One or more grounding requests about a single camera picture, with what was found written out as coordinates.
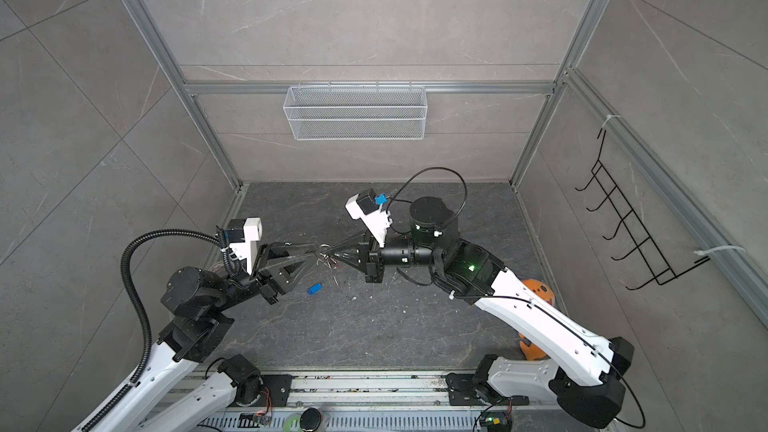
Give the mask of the blue plastic key tag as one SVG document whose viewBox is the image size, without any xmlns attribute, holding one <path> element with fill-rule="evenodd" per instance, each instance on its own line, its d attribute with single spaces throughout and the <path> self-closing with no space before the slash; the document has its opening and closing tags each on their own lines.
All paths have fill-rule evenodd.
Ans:
<svg viewBox="0 0 768 432">
<path fill-rule="evenodd" d="M 323 285 L 321 283 L 316 283 L 308 289 L 308 294 L 314 295 L 317 292 L 319 292 L 322 288 L 323 288 Z"/>
</svg>

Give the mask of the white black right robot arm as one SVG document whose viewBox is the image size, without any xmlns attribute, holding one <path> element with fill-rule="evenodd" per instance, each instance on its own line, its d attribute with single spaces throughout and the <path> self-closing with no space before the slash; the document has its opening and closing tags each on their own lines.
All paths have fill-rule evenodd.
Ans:
<svg viewBox="0 0 768 432">
<path fill-rule="evenodd" d="M 404 274 L 411 267 L 429 274 L 453 300 L 463 300 L 503 321 L 537 346 L 544 358 L 514 361 L 484 357 L 473 376 L 482 400 L 556 402 L 579 422 L 604 429 L 617 420 L 630 388 L 624 376 L 634 347 L 622 337 L 606 338 L 571 320 L 526 286 L 487 249 L 462 238 L 458 215 L 437 197 L 421 197 L 409 206 L 410 229 L 392 232 L 385 196 L 357 194 L 345 205 L 366 229 L 335 246 L 322 258 L 343 262 L 379 283 L 386 269 Z"/>
</svg>

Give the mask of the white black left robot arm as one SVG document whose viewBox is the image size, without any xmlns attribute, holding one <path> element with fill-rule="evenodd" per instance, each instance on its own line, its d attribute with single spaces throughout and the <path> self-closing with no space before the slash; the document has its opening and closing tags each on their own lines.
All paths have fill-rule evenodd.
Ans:
<svg viewBox="0 0 768 432">
<path fill-rule="evenodd" d="M 231 249 L 224 268 L 184 267 L 174 272 L 161 298 L 172 320 L 158 335 L 127 271 L 121 274 L 144 338 L 135 370 L 80 424 L 79 431 L 188 431 L 233 402 L 250 405 L 265 397 L 258 368 L 237 354 L 223 359 L 213 375 L 164 411 L 153 411 L 167 394 L 215 351 L 233 325 L 226 310 L 251 298 L 276 303 L 315 264 L 312 244 L 270 243 L 257 247 L 247 271 Z"/>
</svg>

